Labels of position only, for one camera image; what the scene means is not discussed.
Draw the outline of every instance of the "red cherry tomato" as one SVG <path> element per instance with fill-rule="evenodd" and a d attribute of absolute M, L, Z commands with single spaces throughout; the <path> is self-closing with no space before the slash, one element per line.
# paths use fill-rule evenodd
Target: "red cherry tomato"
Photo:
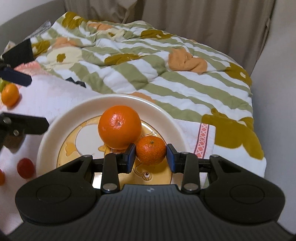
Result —
<path fill-rule="evenodd" d="M 29 179 L 34 175 L 34 164 L 30 159 L 23 158 L 17 164 L 17 172 L 22 178 Z"/>
<path fill-rule="evenodd" d="M 5 174 L 0 169 L 0 186 L 2 186 L 5 183 Z"/>

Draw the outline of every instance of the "beige curtain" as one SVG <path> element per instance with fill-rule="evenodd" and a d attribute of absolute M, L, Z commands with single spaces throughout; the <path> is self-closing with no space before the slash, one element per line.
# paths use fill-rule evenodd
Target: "beige curtain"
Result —
<path fill-rule="evenodd" d="M 144 20 L 229 55 L 251 74 L 265 43 L 274 1 L 65 0 L 65 5 L 88 19 Z"/>

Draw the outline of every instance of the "bed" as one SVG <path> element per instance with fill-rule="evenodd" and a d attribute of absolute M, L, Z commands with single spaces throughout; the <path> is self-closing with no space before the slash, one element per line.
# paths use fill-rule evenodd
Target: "bed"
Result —
<path fill-rule="evenodd" d="M 174 119 L 215 126 L 213 154 L 264 176 L 252 81 L 227 55 L 143 21 L 87 20 L 74 12 L 31 43 L 35 63 L 60 81 L 71 78 L 100 94 L 133 94 Z"/>

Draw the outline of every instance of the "green fruit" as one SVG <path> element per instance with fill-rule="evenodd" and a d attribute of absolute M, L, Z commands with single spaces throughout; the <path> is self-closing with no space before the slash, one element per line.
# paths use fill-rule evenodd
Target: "green fruit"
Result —
<path fill-rule="evenodd" d="M 4 90 L 4 88 L 5 88 L 5 86 L 6 86 L 7 84 L 9 84 L 9 83 L 10 83 L 10 82 L 8 82 L 8 81 L 3 80 L 3 79 L 0 78 L 0 92 L 2 92 L 2 91 Z"/>

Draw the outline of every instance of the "white wall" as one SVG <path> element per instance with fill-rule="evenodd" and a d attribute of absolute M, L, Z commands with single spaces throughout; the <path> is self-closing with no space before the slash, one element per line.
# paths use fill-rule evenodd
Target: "white wall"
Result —
<path fill-rule="evenodd" d="M 266 46 L 251 75 L 255 131 L 266 179 L 285 193 L 279 222 L 296 232 L 296 1 L 277 0 Z"/>
<path fill-rule="evenodd" d="M 15 16 L 52 0 L 0 0 L 0 25 Z"/>

